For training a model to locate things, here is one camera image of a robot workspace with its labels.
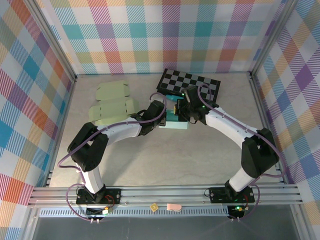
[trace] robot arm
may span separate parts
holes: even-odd
[[[151,132],[157,125],[162,125],[166,117],[165,112],[156,121],[149,123],[138,122],[154,119],[161,114],[164,107],[165,105],[162,102],[154,100],[147,110],[141,111],[143,112],[142,115],[134,114],[123,121],[127,124],[119,124],[108,129],[108,126],[97,127],[91,122],[88,122],[83,125],[79,133],[75,136],[67,149],[68,153],[82,144],[89,136],[106,127],[106,130],[92,139],[91,144],[86,143],[71,155],[72,160],[81,169],[85,180],[85,189],[95,203],[99,203],[105,196],[105,185],[100,176],[99,164],[106,147],[126,138],[144,136]]]
[[[247,126],[227,114],[217,104],[208,101],[207,104],[212,106],[215,111],[211,110],[200,101],[196,86],[183,89],[182,95],[183,99],[179,99],[175,105],[176,115],[188,120],[193,117],[194,120],[217,129],[241,148],[241,168],[225,183],[225,191],[231,199],[279,161],[277,154],[266,142],[247,131],[258,133],[275,145],[272,133],[268,129],[258,130]]]

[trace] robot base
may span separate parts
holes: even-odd
[[[100,196],[92,195],[88,190],[80,188],[77,192],[77,205],[113,205],[120,204],[121,189],[120,188],[104,188]]]
[[[228,197],[226,194],[225,188],[223,187],[210,187],[209,188],[209,197],[210,202],[212,204],[246,204],[248,203],[254,203],[255,197],[254,193],[251,187],[246,187],[242,192],[239,192],[239,194],[232,199]]]

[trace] small yellow object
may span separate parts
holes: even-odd
[[[155,212],[155,211],[157,211],[157,210],[159,209],[159,207],[158,207],[158,205],[157,205],[156,203],[153,203],[153,204],[150,206],[150,208],[151,208],[151,211],[152,211],[152,212]]]

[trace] plaid wall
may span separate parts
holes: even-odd
[[[253,61],[251,62],[251,65],[250,65],[250,68],[248,69],[248,71],[251,71],[254,68],[262,49],[264,48],[264,46],[266,45],[266,43],[268,41],[268,38],[269,38],[270,34],[273,32],[274,28],[277,27],[276,26],[276,22],[277,22],[279,16],[281,15],[281,13],[282,13],[287,1],[288,0],[281,0],[281,3],[278,6],[278,9],[276,10],[276,12],[275,12],[275,14],[274,14],[274,16],[272,18],[272,21],[270,22],[270,25],[269,25],[268,29],[264,33],[264,36],[262,38],[262,41],[260,42],[259,48],[255,52],[255,55],[253,57]]]
[[[23,0],[0,0],[0,239],[18,237],[71,81]]]
[[[258,85],[276,142],[320,239],[320,1],[300,0]]]
[[[164,68],[246,72],[281,4],[281,0],[37,1],[78,74],[161,73]]]

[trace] floor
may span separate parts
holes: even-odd
[[[217,104],[243,123],[262,128],[258,109],[246,73],[201,74],[221,81]],[[140,109],[149,106],[149,96],[156,92],[161,74],[92,75],[79,77],[57,162],[67,154],[67,147],[84,123],[88,111],[97,101],[99,83],[126,80],[130,96]],[[168,101],[168,108],[174,103]],[[65,165],[74,164],[69,158]],[[156,128],[146,136],[127,138],[108,146],[99,165],[107,186],[223,184],[241,167],[241,150],[228,137],[201,123],[187,130]],[[273,167],[268,171],[275,174]],[[260,182],[277,182],[263,177]],[[73,169],[54,167],[50,187],[68,187],[80,182]]]

